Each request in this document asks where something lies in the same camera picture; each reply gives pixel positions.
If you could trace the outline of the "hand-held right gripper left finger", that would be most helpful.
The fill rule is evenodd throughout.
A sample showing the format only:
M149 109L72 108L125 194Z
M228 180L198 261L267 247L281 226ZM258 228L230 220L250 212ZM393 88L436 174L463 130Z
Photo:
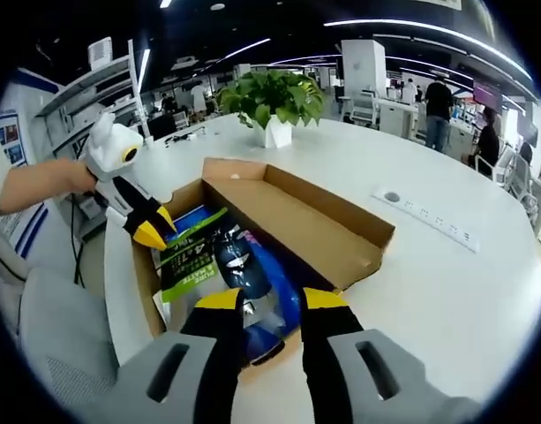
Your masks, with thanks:
M98 423L228 423L244 364L241 289L201 299L178 332L168 331L121 366L95 405Z

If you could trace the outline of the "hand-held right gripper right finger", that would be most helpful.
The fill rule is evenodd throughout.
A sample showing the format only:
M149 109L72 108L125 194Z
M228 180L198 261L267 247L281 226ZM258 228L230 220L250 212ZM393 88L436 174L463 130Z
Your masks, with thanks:
M304 289L303 369L317 423L472 423L480 406L431 385L424 363L364 329L338 295Z

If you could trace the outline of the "person's left hand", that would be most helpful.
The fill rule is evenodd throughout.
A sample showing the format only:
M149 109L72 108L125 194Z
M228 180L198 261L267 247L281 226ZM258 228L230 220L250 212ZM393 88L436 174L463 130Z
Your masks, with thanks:
M95 177L81 160L57 160L54 180L57 194L88 194L96 188Z

